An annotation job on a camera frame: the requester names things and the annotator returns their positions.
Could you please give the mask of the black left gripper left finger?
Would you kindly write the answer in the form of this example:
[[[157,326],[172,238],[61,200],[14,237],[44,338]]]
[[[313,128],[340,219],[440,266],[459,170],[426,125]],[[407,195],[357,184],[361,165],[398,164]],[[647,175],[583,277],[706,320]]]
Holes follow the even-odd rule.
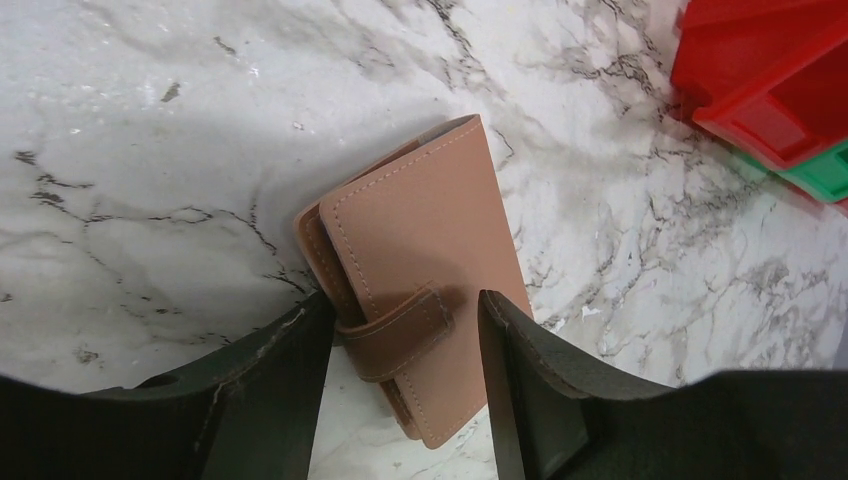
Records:
[[[333,339],[321,293],[134,388],[1,380],[5,479],[304,479]]]

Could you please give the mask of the tan leather card holder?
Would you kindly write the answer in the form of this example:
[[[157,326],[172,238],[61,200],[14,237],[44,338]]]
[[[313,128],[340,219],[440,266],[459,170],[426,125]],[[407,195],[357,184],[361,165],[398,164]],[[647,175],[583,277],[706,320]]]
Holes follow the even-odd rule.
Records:
[[[401,145],[294,221],[358,375],[413,440],[436,449],[485,405],[483,290],[531,308],[482,119]]]

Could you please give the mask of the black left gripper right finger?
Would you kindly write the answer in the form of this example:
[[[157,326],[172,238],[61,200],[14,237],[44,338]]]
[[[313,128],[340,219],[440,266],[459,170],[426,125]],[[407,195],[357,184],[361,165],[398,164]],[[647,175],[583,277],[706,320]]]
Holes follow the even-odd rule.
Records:
[[[479,295],[502,479],[843,479],[843,370],[725,370],[680,388],[617,369]]]

